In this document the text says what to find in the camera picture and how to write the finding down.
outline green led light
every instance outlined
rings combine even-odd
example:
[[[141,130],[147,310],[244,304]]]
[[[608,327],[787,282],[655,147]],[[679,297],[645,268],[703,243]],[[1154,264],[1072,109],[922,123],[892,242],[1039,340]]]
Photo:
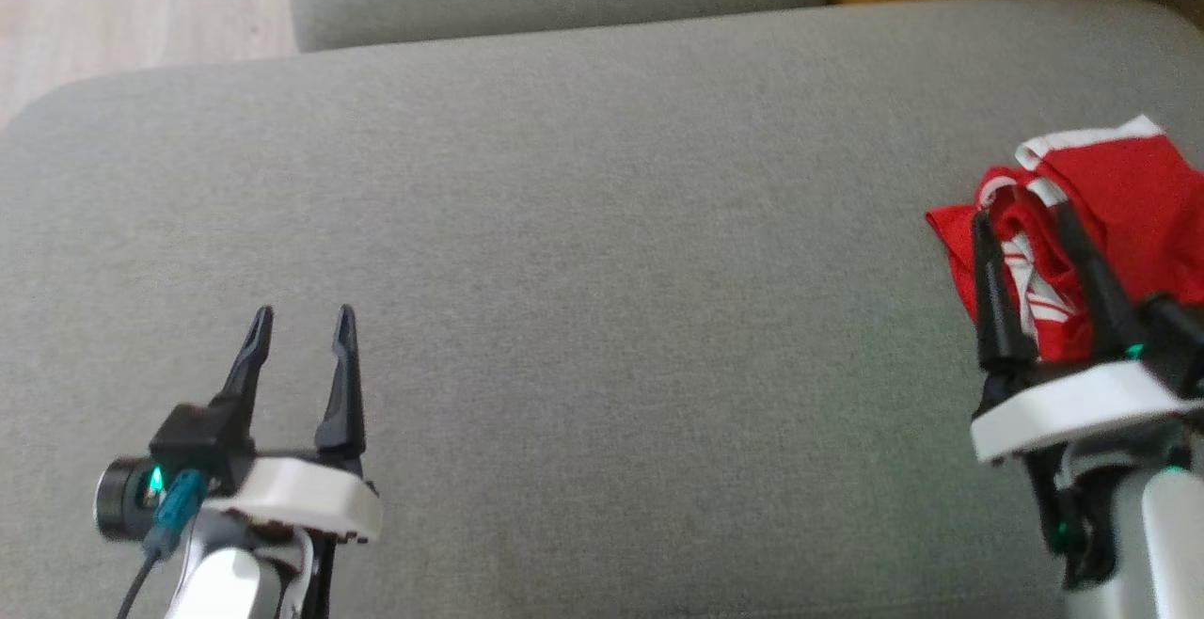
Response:
[[[150,472],[150,483],[147,484],[147,491],[152,494],[158,494],[163,491],[163,468],[159,466],[154,467]]]

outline folded red shirt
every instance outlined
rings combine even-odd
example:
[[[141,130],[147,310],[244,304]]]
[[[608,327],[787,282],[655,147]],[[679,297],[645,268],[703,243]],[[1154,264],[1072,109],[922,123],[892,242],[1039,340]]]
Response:
[[[954,285],[976,322],[970,222],[987,208],[1027,335],[1046,361],[1091,354],[1091,323],[1049,206],[1070,200],[1133,301],[1167,291],[1204,302],[1204,173],[1141,117],[1115,129],[1057,131],[1016,151],[1021,167],[992,167],[974,204],[934,208]]]

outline light wood floor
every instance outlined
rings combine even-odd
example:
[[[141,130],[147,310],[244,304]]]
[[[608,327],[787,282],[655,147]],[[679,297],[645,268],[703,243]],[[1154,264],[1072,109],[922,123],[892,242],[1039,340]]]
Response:
[[[72,79],[295,52],[288,0],[0,0],[0,126]]]

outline black cable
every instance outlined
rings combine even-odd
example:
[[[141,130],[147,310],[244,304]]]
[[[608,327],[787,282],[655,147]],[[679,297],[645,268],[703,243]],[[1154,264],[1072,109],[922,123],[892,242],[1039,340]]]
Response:
[[[155,562],[159,562],[158,556],[147,555],[147,559],[142,562],[142,567],[138,568],[137,576],[134,577],[134,582],[130,583],[130,590],[125,591],[125,600],[122,601],[122,607],[117,611],[117,619],[125,619],[130,615],[130,608],[134,607],[134,599],[138,597],[138,591],[142,590],[142,584],[147,580],[147,576],[154,570]]]

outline red garment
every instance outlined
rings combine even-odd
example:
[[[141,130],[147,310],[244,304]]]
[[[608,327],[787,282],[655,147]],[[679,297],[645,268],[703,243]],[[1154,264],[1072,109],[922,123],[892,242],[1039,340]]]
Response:
[[[1090,356],[1082,291],[1047,208],[1064,199],[1132,300],[1169,291],[1184,303],[1204,302],[1204,175],[1147,118],[1119,129],[1045,135],[1023,143],[1016,155],[1025,167],[990,169],[975,205],[927,213],[949,247],[954,284],[972,319],[970,222],[986,207],[1003,241],[1021,324],[1035,337],[1041,359]]]

